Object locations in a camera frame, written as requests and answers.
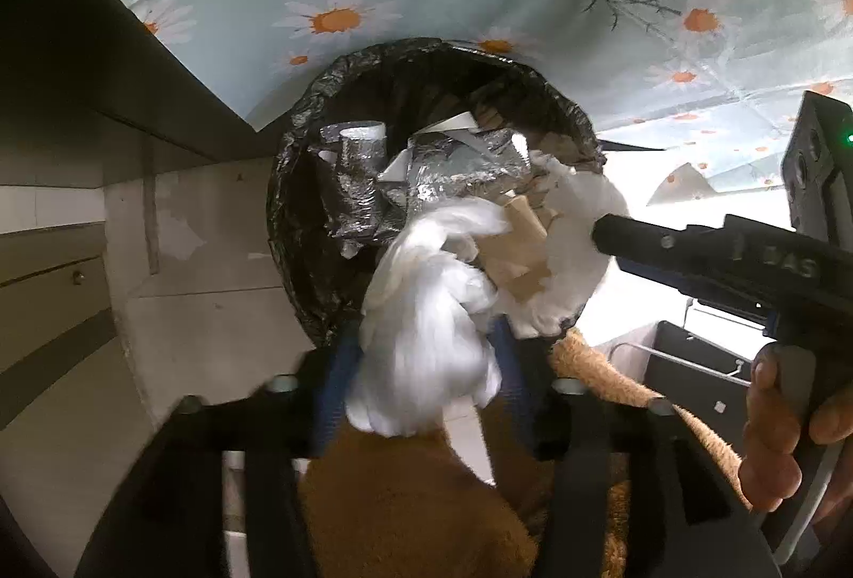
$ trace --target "brown fur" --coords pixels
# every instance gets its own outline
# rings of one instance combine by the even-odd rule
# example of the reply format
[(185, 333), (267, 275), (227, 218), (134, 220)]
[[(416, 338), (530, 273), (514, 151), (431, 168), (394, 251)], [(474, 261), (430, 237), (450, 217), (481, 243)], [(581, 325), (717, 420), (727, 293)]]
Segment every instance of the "brown fur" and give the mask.
[[(560, 376), (612, 402), (644, 406), (655, 393), (622, 376), (570, 333), (553, 350)], [(700, 420), (682, 413), (739, 490), (739, 459)], [(521, 578), (536, 558), (552, 463), (519, 445), (500, 399), (480, 415), (496, 488), (472, 474), (436, 431), (386, 439), (344, 425), (309, 467), (301, 493), (324, 578)], [(603, 578), (624, 573), (630, 483), (611, 488)]]

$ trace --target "white tile floor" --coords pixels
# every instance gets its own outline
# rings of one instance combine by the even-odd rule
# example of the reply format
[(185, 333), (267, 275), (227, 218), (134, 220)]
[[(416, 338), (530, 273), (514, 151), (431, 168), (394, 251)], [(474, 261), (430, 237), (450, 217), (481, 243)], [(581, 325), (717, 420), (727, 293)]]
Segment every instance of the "white tile floor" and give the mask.
[[(291, 372), (311, 347), (267, 244), (271, 164), (229, 162), (158, 176), (148, 229), (141, 180), (104, 190), (112, 306), (155, 421), (182, 395), (244, 397)], [(460, 457), (491, 479), (470, 400), (454, 403), (445, 419)]]

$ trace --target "trash can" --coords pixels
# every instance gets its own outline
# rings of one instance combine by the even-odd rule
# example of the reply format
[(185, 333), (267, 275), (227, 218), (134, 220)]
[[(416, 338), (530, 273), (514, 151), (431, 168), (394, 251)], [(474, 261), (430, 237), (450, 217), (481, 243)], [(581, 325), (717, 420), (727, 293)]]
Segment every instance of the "trash can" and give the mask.
[(318, 347), (358, 314), (381, 246), (344, 258), (330, 237), (309, 146), (325, 125), (381, 121), (388, 156), (426, 125), (471, 111), (523, 133), (530, 147), (601, 173), (590, 119), (533, 68), (436, 38), (377, 44), (334, 61), (281, 117), (267, 196), (273, 258), (300, 324)]

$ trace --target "white wall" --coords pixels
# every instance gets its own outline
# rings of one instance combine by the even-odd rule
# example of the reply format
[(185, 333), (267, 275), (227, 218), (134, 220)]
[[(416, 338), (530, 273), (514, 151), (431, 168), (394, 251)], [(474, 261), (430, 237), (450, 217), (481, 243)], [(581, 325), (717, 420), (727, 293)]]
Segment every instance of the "white wall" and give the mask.
[(101, 188), (0, 186), (0, 234), (104, 219)]

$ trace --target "metal rivet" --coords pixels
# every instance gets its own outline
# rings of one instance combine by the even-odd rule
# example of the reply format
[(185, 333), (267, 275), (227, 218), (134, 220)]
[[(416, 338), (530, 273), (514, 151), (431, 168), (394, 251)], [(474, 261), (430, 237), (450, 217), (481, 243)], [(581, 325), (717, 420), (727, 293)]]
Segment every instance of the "metal rivet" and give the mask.
[(820, 135), (817, 134), (817, 131), (813, 130), (809, 133), (809, 154), (815, 162), (820, 159), (821, 150), (822, 145), (820, 145)]
[(558, 378), (551, 387), (560, 395), (583, 395), (587, 390), (577, 378)]
[(666, 398), (654, 398), (648, 403), (648, 410), (652, 414), (657, 414), (658, 416), (672, 416), (675, 414), (675, 407), (672, 406), (672, 403)]
[(805, 188), (806, 182), (809, 179), (809, 170), (805, 165), (805, 157), (800, 152), (796, 156), (796, 165), (794, 166), (794, 177), (800, 188)]
[(275, 376), (270, 379), (269, 382), (265, 385), (266, 389), (270, 391), (270, 393), (290, 393), (293, 390), (296, 390), (300, 386), (300, 382), (297, 380), (296, 376)]

